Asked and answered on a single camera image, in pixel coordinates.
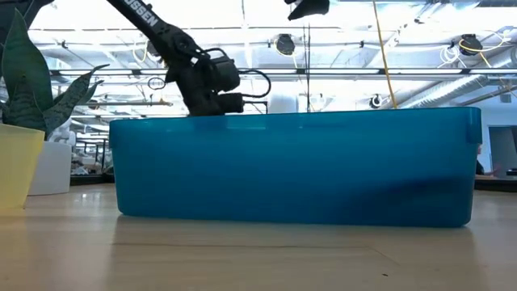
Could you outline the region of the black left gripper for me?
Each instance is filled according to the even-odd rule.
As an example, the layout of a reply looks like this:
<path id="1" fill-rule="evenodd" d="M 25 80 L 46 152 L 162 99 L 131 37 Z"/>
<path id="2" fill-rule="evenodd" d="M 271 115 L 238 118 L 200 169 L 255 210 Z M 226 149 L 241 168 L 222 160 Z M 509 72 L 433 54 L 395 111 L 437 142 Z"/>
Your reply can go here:
<path id="1" fill-rule="evenodd" d="M 216 101 L 240 85 L 239 71 L 221 48 L 203 51 L 196 63 L 169 67 L 165 82 L 175 82 L 190 116 L 225 115 Z"/>

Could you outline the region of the dark blue plastic bin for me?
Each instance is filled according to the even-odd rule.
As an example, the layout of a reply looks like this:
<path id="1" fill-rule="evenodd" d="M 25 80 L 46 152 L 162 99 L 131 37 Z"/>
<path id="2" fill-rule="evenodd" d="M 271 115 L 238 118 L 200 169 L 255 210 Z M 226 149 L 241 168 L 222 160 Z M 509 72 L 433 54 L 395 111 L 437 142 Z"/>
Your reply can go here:
<path id="1" fill-rule="evenodd" d="M 115 120 L 123 214 L 365 226 L 469 223 L 478 108 Z"/>

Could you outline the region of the green plant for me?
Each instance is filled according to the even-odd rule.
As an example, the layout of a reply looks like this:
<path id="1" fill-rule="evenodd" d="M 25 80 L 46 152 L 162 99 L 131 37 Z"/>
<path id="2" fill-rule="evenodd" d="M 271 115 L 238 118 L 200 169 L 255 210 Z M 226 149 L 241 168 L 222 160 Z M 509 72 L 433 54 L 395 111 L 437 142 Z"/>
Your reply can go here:
<path id="1" fill-rule="evenodd" d="M 86 103 L 102 83 L 91 83 L 98 65 L 53 95 L 44 56 L 31 41 L 22 14 L 16 10 L 3 45 L 1 68 L 8 100 L 2 105 L 2 122 L 44 134 L 43 149 L 28 194 L 47 196 L 67 193 L 70 187 L 72 146 L 55 141 L 56 130 L 71 121 L 77 105 Z"/>

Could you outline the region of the ceiling light bar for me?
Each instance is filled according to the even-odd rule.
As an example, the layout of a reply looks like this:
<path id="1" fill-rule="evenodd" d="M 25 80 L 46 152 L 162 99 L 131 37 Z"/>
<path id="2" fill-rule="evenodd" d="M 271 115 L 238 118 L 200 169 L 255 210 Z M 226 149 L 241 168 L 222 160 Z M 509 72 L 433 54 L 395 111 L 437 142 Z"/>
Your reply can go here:
<path id="1" fill-rule="evenodd" d="M 165 75 L 167 69 L 134 69 L 117 70 L 105 69 L 94 72 L 94 75 L 123 76 L 123 75 Z M 267 75 L 305 75 L 305 69 L 262 69 L 260 72 Z M 79 76 L 88 73 L 88 70 L 50 70 L 52 76 Z M 310 69 L 313 75 L 384 75 L 384 69 Z M 388 69 L 388 74 L 395 75 L 510 75 L 517 74 L 517 68 L 463 68 L 463 69 Z"/>

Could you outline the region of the white pillar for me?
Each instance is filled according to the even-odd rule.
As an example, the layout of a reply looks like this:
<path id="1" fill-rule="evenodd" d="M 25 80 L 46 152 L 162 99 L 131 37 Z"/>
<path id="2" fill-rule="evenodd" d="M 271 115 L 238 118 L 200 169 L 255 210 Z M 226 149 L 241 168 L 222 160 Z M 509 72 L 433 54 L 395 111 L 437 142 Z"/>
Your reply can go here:
<path id="1" fill-rule="evenodd" d="M 270 114 L 296 113 L 299 110 L 298 85 L 294 82 L 273 82 L 267 97 Z"/>

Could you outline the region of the white background object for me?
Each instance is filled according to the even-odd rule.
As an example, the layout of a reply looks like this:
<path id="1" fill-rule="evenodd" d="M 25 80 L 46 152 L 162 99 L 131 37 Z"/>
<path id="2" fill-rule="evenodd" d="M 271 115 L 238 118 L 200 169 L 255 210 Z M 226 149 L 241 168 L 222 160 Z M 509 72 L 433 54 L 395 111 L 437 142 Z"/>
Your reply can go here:
<path id="1" fill-rule="evenodd" d="M 76 145 L 76 133 L 70 129 L 72 118 L 69 118 L 64 124 L 56 128 L 49 136 L 49 142 L 63 143 L 70 146 Z"/>

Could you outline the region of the dark door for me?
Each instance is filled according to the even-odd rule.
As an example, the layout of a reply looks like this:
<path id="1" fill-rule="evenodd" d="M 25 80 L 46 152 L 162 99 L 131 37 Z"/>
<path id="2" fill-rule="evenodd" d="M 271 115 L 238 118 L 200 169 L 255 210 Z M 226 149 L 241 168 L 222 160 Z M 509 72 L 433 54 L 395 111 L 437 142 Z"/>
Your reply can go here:
<path id="1" fill-rule="evenodd" d="M 517 179 L 517 126 L 489 127 L 490 161 L 498 179 Z"/>

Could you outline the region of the silver ventilation duct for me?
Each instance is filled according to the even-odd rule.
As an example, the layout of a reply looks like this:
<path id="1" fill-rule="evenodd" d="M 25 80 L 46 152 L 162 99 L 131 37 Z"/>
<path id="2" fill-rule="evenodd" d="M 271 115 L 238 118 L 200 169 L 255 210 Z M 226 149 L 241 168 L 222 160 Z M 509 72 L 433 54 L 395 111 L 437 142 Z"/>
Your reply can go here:
<path id="1" fill-rule="evenodd" d="M 474 74 L 454 81 L 440 82 L 406 100 L 399 108 L 430 108 L 447 103 L 490 83 L 487 75 Z"/>

